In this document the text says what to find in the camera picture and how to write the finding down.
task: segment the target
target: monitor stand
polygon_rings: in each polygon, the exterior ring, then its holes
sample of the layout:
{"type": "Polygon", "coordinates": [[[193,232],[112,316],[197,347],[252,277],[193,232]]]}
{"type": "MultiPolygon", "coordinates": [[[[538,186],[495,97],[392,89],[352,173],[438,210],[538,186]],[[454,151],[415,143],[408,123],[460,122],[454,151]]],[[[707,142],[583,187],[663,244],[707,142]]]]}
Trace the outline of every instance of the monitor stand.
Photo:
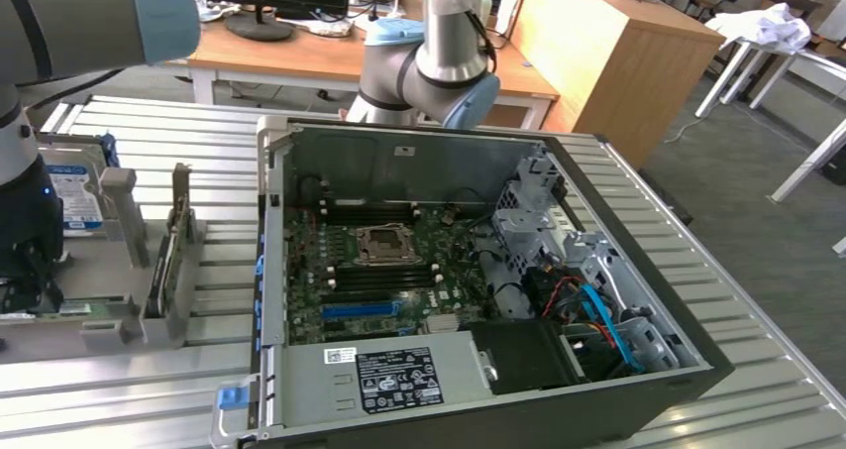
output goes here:
{"type": "Polygon", "coordinates": [[[225,28],[252,41],[281,41],[291,37],[293,28],[276,21],[272,14],[261,13],[263,5],[255,5],[255,13],[240,12],[225,18],[225,28]]]}

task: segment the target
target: aluminum workbench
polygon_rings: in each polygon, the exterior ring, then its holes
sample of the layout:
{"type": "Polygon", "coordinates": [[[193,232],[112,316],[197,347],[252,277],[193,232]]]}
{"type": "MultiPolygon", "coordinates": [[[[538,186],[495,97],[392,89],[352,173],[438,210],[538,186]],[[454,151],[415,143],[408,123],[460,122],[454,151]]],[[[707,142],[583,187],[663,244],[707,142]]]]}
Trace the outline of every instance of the aluminum workbench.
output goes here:
{"type": "MultiPolygon", "coordinates": [[[[255,123],[272,113],[116,97],[57,107],[45,131],[108,131],[117,138],[121,164],[137,170],[135,199],[147,218],[167,216],[173,165],[192,165],[192,202],[209,231],[187,346],[0,367],[0,447],[208,445],[213,390],[248,373],[255,123]]],[[[634,170],[592,137],[560,140],[736,366],[700,400],[608,447],[846,449],[842,396],[634,170]]],[[[587,210],[575,212],[590,229],[587,210]]]]}

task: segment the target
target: green circuit board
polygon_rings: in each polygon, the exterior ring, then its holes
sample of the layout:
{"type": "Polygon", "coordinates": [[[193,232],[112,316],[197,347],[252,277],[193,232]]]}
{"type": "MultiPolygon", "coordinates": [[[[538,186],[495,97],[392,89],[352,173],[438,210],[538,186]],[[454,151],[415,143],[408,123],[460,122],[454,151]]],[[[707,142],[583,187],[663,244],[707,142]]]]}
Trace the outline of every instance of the green circuit board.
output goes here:
{"type": "Polygon", "coordinates": [[[395,293],[393,315],[324,318],[321,296],[335,290],[328,268],[363,268],[359,261],[361,230],[380,226],[328,225],[311,210],[288,212],[288,341],[313,344],[363,338],[414,335],[424,332],[430,315],[455,314],[459,322],[491,318],[495,305],[487,282],[472,257],[471,219],[452,225],[442,221],[443,206],[420,207],[414,224],[407,224],[414,263],[431,267],[442,280],[428,287],[403,288],[395,293]]]}

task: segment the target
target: robotic arm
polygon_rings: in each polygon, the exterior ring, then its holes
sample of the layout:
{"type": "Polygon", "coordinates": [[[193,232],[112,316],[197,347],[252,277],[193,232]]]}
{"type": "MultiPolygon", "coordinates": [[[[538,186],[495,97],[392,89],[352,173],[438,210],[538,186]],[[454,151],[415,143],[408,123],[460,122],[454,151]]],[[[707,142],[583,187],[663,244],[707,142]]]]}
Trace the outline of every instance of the robotic arm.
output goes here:
{"type": "Polygon", "coordinates": [[[495,50],[476,16],[480,4],[424,0],[423,24],[397,19],[372,24],[348,121],[412,125],[416,109],[447,128],[479,125],[499,91],[495,50]]]}
{"type": "Polygon", "coordinates": [[[0,313],[56,311],[63,254],[56,196],[16,83],[184,57],[193,0],[0,0],[0,313]]]}

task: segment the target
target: white table leg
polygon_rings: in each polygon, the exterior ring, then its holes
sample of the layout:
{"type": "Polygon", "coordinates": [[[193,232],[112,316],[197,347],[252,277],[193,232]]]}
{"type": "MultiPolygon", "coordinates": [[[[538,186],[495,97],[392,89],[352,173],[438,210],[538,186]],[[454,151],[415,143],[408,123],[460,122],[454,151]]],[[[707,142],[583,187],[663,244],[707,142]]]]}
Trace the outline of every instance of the white table leg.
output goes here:
{"type": "Polygon", "coordinates": [[[816,150],[810,154],[807,160],[798,166],[787,180],[780,184],[770,199],[780,203],[791,191],[795,190],[798,184],[807,178],[810,173],[819,168],[831,158],[838,150],[846,145],[846,120],[837,126],[831,135],[824,139],[816,150]]]}
{"type": "Polygon", "coordinates": [[[752,56],[752,60],[750,60],[750,63],[743,68],[743,72],[740,72],[740,75],[738,76],[735,83],[731,84],[731,87],[728,88],[728,92],[726,92],[726,95],[723,95],[723,97],[719,99],[719,101],[723,104],[728,104],[732,100],[735,100],[735,95],[738,95],[740,86],[743,85],[743,83],[746,82],[746,79],[750,77],[750,75],[752,75],[752,72],[758,68],[758,64],[760,64],[762,59],[764,58],[764,54],[766,54],[764,50],[758,50],[758,52],[752,56]]]}
{"type": "Polygon", "coordinates": [[[723,90],[723,87],[726,87],[726,83],[728,82],[728,79],[731,79],[731,76],[734,75],[735,70],[738,70],[738,67],[740,67],[740,64],[743,63],[743,59],[746,58],[746,55],[750,52],[751,47],[752,45],[748,42],[740,43],[740,47],[738,48],[738,51],[735,52],[734,57],[728,61],[728,65],[726,66],[723,73],[719,75],[719,78],[716,79],[716,83],[714,84],[714,87],[711,87],[711,90],[708,91],[708,95],[704,97],[704,100],[702,101],[702,104],[699,105],[699,108],[696,109],[696,113],[694,115],[698,118],[704,117],[706,112],[711,108],[711,104],[714,103],[714,100],[716,100],[716,96],[723,90]]]}
{"type": "Polygon", "coordinates": [[[213,105],[213,79],[216,77],[213,69],[200,67],[191,68],[191,79],[195,85],[195,102],[213,105]]]}
{"type": "Polygon", "coordinates": [[[831,248],[841,258],[846,258],[846,238],[841,239],[841,242],[831,248]]]}
{"type": "Polygon", "coordinates": [[[551,105],[552,101],[550,99],[532,99],[519,128],[523,130],[540,130],[551,105]]]}
{"type": "Polygon", "coordinates": [[[755,96],[755,99],[752,99],[752,103],[750,103],[750,109],[758,109],[758,106],[760,105],[762,100],[764,100],[764,96],[767,95],[767,92],[770,92],[770,89],[772,89],[774,84],[778,82],[783,74],[790,69],[790,66],[792,65],[794,61],[795,61],[795,55],[788,56],[787,59],[783,60],[783,63],[775,70],[772,77],[770,77],[770,80],[767,81],[767,83],[764,84],[764,87],[762,88],[760,92],[755,96]]]}

